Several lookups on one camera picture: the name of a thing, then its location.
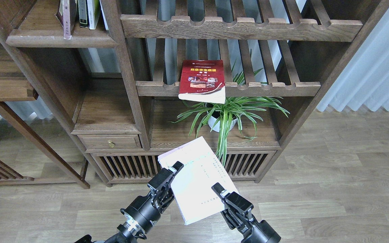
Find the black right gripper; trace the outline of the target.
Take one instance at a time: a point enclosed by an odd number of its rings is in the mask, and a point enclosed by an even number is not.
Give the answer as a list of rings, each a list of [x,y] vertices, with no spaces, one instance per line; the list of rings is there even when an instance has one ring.
[[[242,243],[279,243],[281,237],[265,221],[258,222],[252,214],[253,204],[236,192],[229,193],[215,183],[211,189],[217,194],[225,205],[221,211],[230,229],[236,228],[244,237]]]

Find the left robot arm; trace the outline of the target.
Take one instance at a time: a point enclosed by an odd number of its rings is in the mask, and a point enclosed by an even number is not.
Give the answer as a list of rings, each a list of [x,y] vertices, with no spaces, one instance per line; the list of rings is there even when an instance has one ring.
[[[126,221],[119,225],[118,233],[105,243],[136,243],[137,239],[146,239],[146,234],[156,225],[161,214],[174,200],[171,182],[183,168],[177,161],[169,169],[161,169],[149,182],[150,192],[146,196],[138,196],[126,209],[121,209]]]

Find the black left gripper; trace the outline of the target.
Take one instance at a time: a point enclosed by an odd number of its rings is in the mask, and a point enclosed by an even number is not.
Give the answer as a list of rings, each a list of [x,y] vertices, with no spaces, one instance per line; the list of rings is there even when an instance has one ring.
[[[150,231],[174,200],[170,183],[183,167],[184,164],[177,161],[171,169],[161,169],[147,184],[150,192],[136,197],[126,209],[120,210],[127,218],[120,227],[123,234],[145,235]]]

